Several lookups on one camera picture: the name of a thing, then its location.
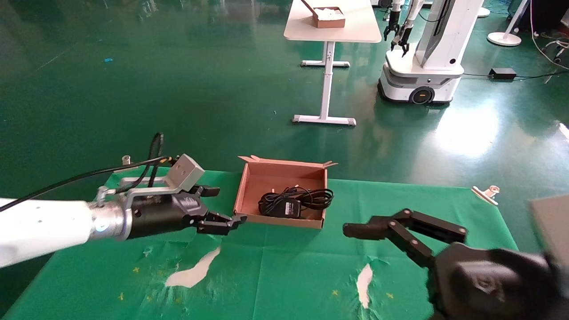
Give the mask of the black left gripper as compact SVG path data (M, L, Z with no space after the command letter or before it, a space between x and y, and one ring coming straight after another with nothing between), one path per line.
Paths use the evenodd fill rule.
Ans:
M194 185L189 193L137 196L132 203L132 227L128 240L196 227L198 234L227 236L247 221L209 209L201 198L219 195L220 187Z

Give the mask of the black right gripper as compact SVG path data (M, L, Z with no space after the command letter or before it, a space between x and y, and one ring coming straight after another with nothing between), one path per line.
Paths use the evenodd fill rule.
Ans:
M434 257L419 233L451 244ZM467 229L412 209L345 223L343 234L360 240L388 239L421 268L429 268L432 320L561 320L561 271L548 253L475 249Z

